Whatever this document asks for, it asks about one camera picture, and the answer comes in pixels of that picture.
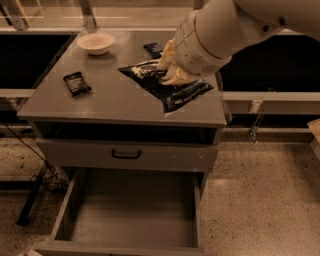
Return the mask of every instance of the drawer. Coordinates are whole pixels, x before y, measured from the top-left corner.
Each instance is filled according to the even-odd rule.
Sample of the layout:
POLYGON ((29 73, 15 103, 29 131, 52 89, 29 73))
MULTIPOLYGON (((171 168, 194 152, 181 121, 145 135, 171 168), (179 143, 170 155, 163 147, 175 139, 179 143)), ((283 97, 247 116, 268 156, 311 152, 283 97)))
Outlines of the drawer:
POLYGON ((202 256, 197 173, 78 168, 47 244, 59 255, 202 256))
POLYGON ((211 171, 214 145, 37 139, 53 165, 135 170, 211 171))

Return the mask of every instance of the white bowl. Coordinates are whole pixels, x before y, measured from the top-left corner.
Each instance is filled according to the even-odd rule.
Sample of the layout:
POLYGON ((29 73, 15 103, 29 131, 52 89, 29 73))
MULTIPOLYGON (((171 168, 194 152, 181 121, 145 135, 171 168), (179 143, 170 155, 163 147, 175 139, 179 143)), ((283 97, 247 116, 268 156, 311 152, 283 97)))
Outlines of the white bowl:
POLYGON ((77 44, 91 55, 101 55, 108 52, 108 47, 114 43, 114 37, 107 33, 92 33, 80 37, 77 44))

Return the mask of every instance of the black cable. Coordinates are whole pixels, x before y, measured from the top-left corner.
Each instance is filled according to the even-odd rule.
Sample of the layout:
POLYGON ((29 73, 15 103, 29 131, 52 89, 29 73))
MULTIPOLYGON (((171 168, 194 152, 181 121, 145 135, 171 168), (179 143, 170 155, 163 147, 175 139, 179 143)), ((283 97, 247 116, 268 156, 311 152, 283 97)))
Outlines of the black cable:
POLYGON ((11 133, 12 135, 18 139, 23 145, 25 145, 28 149, 30 149, 33 153, 35 153, 45 164, 46 168, 53 174, 53 176, 59 181, 61 185, 61 189, 64 189, 64 184, 62 180, 58 177, 58 175, 52 170, 49 162, 40 155, 37 151, 35 151, 32 147, 30 147, 27 143, 25 143, 6 123, 2 123, 11 133))

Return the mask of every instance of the gray table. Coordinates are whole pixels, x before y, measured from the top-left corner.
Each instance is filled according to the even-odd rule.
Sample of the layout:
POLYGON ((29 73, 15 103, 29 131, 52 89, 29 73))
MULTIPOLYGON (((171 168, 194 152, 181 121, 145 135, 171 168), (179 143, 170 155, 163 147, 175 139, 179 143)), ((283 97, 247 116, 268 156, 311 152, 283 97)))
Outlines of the gray table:
MULTIPOLYGON (((226 121, 217 89, 170 115, 117 68, 150 59, 172 31, 108 30, 110 52, 74 41, 22 106, 48 161, 76 168, 44 255, 203 255, 199 201, 226 121), (63 76, 92 92, 73 99, 63 76)), ((208 82, 215 88, 214 77, 208 82)))

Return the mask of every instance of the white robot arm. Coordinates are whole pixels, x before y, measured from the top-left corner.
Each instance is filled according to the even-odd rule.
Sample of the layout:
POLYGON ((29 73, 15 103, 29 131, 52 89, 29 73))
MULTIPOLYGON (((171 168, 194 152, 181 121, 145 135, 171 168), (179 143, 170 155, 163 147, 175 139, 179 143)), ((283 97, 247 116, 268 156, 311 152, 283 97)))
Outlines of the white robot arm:
POLYGON ((320 40, 319 0, 211 0, 178 27, 160 60, 164 84, 208 76, 232 55, 288 28, 320 40))

